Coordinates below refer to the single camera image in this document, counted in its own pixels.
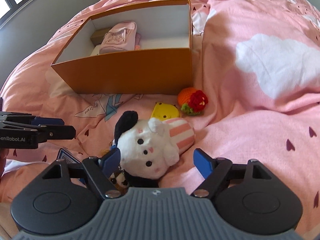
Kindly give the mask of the person's left hand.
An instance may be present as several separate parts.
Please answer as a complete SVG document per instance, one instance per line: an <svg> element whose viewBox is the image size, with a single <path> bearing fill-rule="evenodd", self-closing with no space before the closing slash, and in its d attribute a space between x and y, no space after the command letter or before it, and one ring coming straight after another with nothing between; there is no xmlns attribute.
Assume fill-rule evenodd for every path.
<svg viewBox="0 0 320 240"><path fill-rule="evenodd" d="M1 148L1 150L0 150L0 178L2 177L2 174L4 172L8 154L9 154L9 149Z"/></svg>

